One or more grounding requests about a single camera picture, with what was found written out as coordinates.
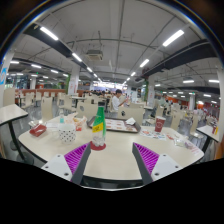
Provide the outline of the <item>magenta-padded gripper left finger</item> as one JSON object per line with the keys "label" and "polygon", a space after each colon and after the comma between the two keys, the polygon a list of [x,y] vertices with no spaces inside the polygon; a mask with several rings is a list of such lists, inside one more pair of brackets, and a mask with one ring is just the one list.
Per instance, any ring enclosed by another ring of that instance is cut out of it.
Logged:
{"label": "magenta-padded gripper left finger", "polygon": [[90,144],[86,143],[65,155],[56,154],[42,169],[79,185],[90,153]]}

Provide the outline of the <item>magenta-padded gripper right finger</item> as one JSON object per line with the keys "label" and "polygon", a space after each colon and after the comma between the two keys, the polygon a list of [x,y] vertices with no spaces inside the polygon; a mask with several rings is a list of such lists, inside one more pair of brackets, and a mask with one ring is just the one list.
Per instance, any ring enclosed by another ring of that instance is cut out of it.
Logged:
{"label": "magenta-padded gripper right finger", "polygon": [[138,143],[133,144],[132,153],[137,161],[144,185],[182,169],[168,154],[157,154]]}

